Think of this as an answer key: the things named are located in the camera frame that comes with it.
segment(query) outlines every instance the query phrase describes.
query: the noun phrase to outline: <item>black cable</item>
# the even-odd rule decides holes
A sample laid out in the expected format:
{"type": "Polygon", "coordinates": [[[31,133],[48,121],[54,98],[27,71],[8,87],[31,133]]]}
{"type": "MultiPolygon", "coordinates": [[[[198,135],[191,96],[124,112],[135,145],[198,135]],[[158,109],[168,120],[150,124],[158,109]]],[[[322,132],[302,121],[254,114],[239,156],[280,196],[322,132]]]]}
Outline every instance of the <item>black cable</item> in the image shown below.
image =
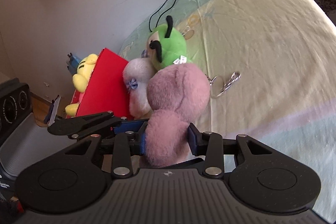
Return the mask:
{"type": "Polygon", "coordinates": [[[151,20],[152,20],[152,17],[153,17],[154,15],[156,15],[156,14],[161,10],[162,7],[164,7],[164,5],[167,3],[167,1],[168,1],[168,0],[166,0],[165,3],[163,3],[163,4],[161,5],[161,7],[160,7],[154,14],[152,14],[151,17],[149,18],[149,24],[148,24],[148,25],[149,25],[149,31],[150,31],[150,32],[152,32],[152,29],[151,29],[151,20]]]}
{"type": "Polygon", "coordinates": [[[159,24],[159,21],[160,21],[160,18],[166,13],[166,12],[168,12],[171,8],[173,8],[174,7],[174,5],[175,5],[175,3],[176,3],[176,1],[177,0],[175,0],[174,1],[174,3],[173,3],[173,5],[172,6],[170,6],[166,11],[164,11],[160,16],[159,16],[159,18],[158,18],[158,20],[157,20],[157,22],[156,22],[156,26],[155,26],[155,28],[158,26],[158,24],[159,24]]]}

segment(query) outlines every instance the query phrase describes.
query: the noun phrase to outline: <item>plush toy ear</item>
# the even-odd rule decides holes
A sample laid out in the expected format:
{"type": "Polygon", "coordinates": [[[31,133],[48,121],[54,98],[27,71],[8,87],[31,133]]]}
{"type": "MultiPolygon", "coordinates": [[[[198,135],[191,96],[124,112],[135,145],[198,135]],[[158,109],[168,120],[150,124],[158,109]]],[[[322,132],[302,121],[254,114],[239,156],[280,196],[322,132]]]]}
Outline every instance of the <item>plush toy ear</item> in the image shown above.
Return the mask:
{"type": "Polygon", "coordinates": [[[86,60],[85,60],[85,63],[88,64],[88,65],[93,65],[97,62],[97,59],[98,59],[98,55],[97,54],[90,54],[86,60]]]}
{"type": "Polygon", "coordinates": [[[156,58],[160,63],[162,63],[162,48],[160,41],[151,41],[149,44],[149,48],[156,51],[156,58]]]}
{"type": "Polygon", "coordinates": [[[167,28],[165,38],[169,38],[170,34],[171,34],[171,31],[173,29],[173,18],[171,16],[167,16],[166,21],[167,21],[167,24],[168,24],[168,28],[167,28]]]}

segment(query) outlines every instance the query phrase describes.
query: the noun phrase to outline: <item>green stuffed animal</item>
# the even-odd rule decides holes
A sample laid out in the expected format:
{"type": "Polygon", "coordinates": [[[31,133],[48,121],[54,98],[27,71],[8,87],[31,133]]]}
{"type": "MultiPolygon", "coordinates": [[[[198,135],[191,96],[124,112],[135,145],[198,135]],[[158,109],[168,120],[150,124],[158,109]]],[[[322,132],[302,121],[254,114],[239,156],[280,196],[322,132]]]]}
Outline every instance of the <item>green stuffed animal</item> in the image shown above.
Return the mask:
{"type": "Polygon", "coordinates": [[[156,70],[187,62],[184,36],[173,27],[171,16],[167,16],[166,21],[167,24],[153,30],[147,41],[147,54],[156,70]]]}

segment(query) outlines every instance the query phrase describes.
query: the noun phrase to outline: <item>bed sheet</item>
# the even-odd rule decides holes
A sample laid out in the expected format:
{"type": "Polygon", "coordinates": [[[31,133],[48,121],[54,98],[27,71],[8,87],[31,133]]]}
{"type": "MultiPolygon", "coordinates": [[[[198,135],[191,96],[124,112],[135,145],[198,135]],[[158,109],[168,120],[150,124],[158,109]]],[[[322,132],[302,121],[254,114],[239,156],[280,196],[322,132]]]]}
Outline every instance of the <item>bed sheet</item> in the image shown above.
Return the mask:
{"type": "MultiPolygon", "coordinates": [[[[188,58],[214,77],[241,78],[209,101],[200,131],[248,133],[311,166],[321,177],[315,210],[336,220],[336,27],[313,0],[178,0],[176,28],[190,27],[188,58]]],[[[140,57],[148,20],[121,55],[140,57]]]]}

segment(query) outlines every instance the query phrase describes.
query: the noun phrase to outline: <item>speaker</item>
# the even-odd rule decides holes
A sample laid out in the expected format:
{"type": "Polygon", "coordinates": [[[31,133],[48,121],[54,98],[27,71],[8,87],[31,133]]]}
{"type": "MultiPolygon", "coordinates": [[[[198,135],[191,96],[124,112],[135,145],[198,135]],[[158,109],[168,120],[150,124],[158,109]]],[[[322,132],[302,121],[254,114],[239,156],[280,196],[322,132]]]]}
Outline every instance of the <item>speaker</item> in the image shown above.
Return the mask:
{"type": "Polygon", "coordinates": [[[9,199],[21,171],[75,141],[36,124],[29,86],[17,78],[0,84],[0,106],[0,198],[9,199]]]}

